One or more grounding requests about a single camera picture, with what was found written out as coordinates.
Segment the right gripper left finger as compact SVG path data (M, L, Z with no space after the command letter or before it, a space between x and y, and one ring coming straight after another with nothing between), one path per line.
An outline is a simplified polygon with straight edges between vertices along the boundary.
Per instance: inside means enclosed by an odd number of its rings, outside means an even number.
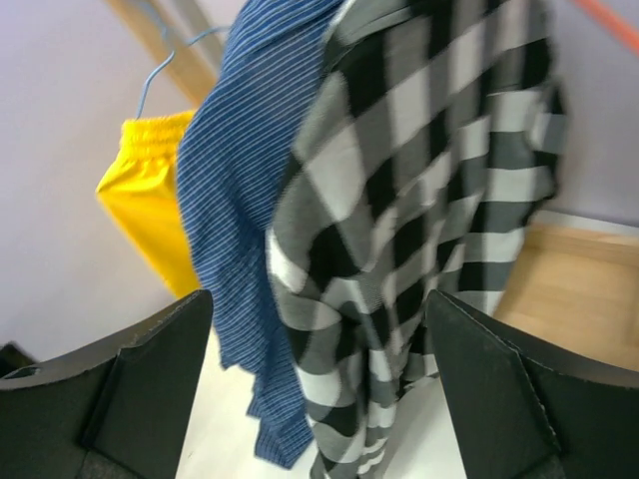
M197 290L1 379L4 478L173 478L210 336Z

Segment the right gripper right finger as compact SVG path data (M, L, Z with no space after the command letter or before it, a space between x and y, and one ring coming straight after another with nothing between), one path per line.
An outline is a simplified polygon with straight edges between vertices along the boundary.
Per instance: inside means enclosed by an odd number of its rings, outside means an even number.
M637 477L637 372L438 290L426 317L467 477Z

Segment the black white checked shirt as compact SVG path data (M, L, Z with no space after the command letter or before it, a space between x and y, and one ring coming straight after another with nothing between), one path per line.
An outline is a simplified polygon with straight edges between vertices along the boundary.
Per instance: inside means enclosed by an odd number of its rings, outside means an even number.
M266 244L318 453L373 478L437 366L433 289L492 313L558 189L566 115L542 1L347 1Z

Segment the orange hanger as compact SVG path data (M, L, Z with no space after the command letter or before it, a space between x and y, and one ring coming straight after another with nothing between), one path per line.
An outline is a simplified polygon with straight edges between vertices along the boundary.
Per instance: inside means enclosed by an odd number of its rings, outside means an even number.
M599 0L572 0L572 3L620 45L639 53L638 29Z

